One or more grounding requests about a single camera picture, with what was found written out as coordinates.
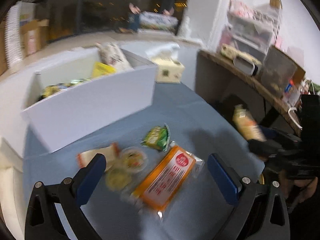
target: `green snack bag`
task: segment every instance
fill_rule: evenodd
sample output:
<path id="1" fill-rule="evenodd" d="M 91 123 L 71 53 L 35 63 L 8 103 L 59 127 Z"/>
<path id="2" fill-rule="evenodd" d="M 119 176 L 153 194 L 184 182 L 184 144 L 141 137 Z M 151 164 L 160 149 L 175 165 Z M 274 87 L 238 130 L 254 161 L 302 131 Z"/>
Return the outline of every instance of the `green snack bag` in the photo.
<path id="1" fill-rule="evenodd" d="M 168 125 L 165 123 L 164 127 L 153 127 L 145 136 L 141 144 L 165 152 L 168 149 L 169 141 L 170 130 Z"/>

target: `blue table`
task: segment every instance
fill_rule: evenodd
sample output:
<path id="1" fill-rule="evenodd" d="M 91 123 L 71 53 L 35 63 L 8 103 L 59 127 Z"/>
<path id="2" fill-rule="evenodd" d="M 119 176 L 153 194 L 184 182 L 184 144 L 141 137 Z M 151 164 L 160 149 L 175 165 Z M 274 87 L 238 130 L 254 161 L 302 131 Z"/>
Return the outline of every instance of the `blue table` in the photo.
<path id="1" fill-rule="evenodd" d="M 121 148 L 139 146 L 151 127 L 163 123 L 169 125 L 172 140 L 205 161 L 209 154 L 216 152 L 241 177 L 247 176 L 252 181 L 258 179 L 264 168 L 263 162 L 249 153 L 247 142 L 240 134 L 201 97 L 183 84 L 156 84 L 152 106 L 54 153 L 48 153 L 29 130 L 23 164 L 26 202 L 35 182 L 57 184 L 66 177 L 73 177 L 79 170 L 78 153 L 106 147 L 115 141 Z M 153 149 L 144 148 L 144 151 L 150 163 L 162 158 Z M 118 193 L 108 190 L 104 177 L 88 204 L 81 208 L 101 238 L 106 240 L 212 239 L 232 210 L 206 166 L 196 180 L 183 186 L 164 214 L 163 222 L 148 213 L 138 214 L 134 206 L 120 200 Z M 57 209 L 69 238 L 76 239 L 60 204 Z"/>

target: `beige tissue box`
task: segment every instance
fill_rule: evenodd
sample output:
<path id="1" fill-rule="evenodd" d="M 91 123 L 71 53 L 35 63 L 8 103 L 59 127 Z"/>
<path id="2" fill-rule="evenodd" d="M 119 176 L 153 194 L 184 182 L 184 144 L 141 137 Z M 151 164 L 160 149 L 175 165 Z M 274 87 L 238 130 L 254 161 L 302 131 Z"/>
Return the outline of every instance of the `beige tissue box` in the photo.
<path id="1" fill-rule="evenodd" d="M 179 61 L 170 58 L 155 58 L 152 61 L 159 66 L 156 82 L 180 83 L 185 67 Z"/>

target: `blue gripper pad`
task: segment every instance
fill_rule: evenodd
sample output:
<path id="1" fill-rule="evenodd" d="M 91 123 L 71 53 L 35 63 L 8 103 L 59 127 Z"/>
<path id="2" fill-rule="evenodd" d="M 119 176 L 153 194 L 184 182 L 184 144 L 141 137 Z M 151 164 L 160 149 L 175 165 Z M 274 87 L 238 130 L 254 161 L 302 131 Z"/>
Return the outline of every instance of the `blue gripper pad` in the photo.
<path id="1" fill-rule="evenodd" d="M 239 193 L 242 189 L 238 174 L 232 168 L 226 166 L 217 154 L 209 155 L 207 165 L 226 202 L 237 206 Z"/>
<path id="2" fill-rule="evenodd" d="M 87 204 L 106 169 L 106 165 L 106 158 L 102 154 L 96 154 L 87 167 L 80 169 L 75 175 L 72 189 L 79 207 Z"/>

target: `silver screw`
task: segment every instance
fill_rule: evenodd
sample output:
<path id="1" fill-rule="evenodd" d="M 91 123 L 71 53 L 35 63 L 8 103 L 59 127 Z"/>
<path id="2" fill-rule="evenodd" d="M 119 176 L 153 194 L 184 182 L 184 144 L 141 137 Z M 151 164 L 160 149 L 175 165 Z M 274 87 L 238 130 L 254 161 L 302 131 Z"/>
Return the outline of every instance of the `silver screw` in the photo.
<path id="1" fill-rule="evenodd" d="M 35 187 L 36 188 L 40 188 L 42 186 L 42 182 L 41 181 L 38 181 L 36 184 L 35 184 Z"/>
<path id="2" fill-rule="evenodd" d="M 66 184 L 66 185 L 68 185 L 68 184 L 71 183 L 71 181 L 72 181 L 71 178 L 65 178 L 65 179 L 63 180 L 63 183 Z"/>
<path id="3" fill-rule="evenodd" d="M 249 184 L 251 182 L 251 180 L 248 177 L 243 177 L 242 178 L 243 183 L 245 184 Z"/>
<path id="4" fill-rule="evenodd" d="M 277 181 L 273 181 L 272 185 L 275 186 L 275 187 L 279 187 L 280 186 L 279 182 L 277 182 Z"/>

